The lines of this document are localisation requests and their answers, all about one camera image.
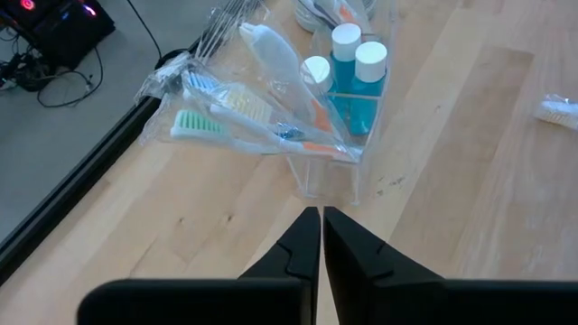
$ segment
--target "clear plastic container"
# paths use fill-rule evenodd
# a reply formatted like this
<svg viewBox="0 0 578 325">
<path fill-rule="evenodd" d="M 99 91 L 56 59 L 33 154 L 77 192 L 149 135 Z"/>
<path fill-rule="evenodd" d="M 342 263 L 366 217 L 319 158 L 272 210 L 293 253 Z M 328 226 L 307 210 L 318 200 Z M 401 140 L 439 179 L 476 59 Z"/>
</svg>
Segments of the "clear plastic container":
<svg viewBox="0 0 578 325">
<path fill-rule="evenodd" d="M 306 198 L 316 198 L 350 203 L 357 205 L 365 195 L 365 184 L 368 184 L 368 176 L 372 156 L 374 155 L 383 134 L 385 124 L 384 107 L 387 96 L 387 87 L 391 76 L 391 61 L 394 54 L 396 34 L 396 0 L 380 0 L 375 4 L 375 14 L 371 20 L 374 35 L 365 35 L 364 41 L 379 41 L 387 47 L 387 75 L 384 90 L 381 97 L 360 97 L 352 94 L 329 94 L 338 98 L 362 98 L 377 102 L 378 111 L 373 127 L 368 135 L 351 135 L 358 150 L 362 151 L 361 160 L 358 163 L 344 163 L 306 156 L 289 156 L 287 161 L 297 180 L 299 190 Z M 329 58 L 331 54 L 331 31 L 318 30 L 312 37 L 310 52 L 302 52 L 303 57 L 313 55 Z"/>
</svg>

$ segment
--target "wooden surface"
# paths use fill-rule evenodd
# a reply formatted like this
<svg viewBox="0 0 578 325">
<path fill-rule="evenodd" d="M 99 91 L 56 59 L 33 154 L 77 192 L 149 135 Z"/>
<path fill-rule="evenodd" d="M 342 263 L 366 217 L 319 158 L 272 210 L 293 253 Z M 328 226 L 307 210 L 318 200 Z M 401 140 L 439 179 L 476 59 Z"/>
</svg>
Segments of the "wooden surface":
<svg viewBox="0 0 578 325">
<path fill-rule="evenodd" d="M 578 99 L 578 2 L 399 9 L 370 197 L 344 210 L 445 276 L 578 280 L 578 134 L 532 117 Z M 0 289 L 0 323 L 72 324 L 117 278 L 238 276 L 307 204 L 295 187 L 281 157 L 134 144 Z M 318 315 L 336 323 L 323 263 Z"/>
</svg>

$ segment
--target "small bottle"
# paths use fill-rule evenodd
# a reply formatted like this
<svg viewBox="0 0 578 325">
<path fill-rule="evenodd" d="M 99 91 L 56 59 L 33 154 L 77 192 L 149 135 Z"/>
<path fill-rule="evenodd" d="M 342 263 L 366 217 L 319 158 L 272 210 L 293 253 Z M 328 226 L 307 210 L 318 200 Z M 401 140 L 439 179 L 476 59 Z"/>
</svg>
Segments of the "small bottle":
<svg viewBox="0 0 578 325">
<path fill-rule="evenodd" d="M 352 98 L 352 135 L 368 135 L 378 112 L 379 98 L 383 93 L 387 74 L 387 48 L 380 42 L 365 42 L 355 51 L 355 78 L 351 83 L 354 95 L 375 99 Z"/>
<path fill-rule="evenodd" d="M 301 74 L 305 85 L 309 87 L 313 94 L 319 91 L 324 95 L 326 93 L 337 93 L 337 85 L 333 82 L 331 75 L 331 65 L 321 56 L 312 56 L 305 60 L 301 66 Z M 334 97 L 329 95 L 329 100 L 333 103 L 341 119 L 346 121 L 349 117 L 345 98 Z"/>
<path fill-rule="evenodd" d="M 349 94 L 355 75 L 355 50 L 361 45 L 361 29 L 354 23 L 343 23 L 331 33 L 331 61 L 337 92 Z"/>
</svg>

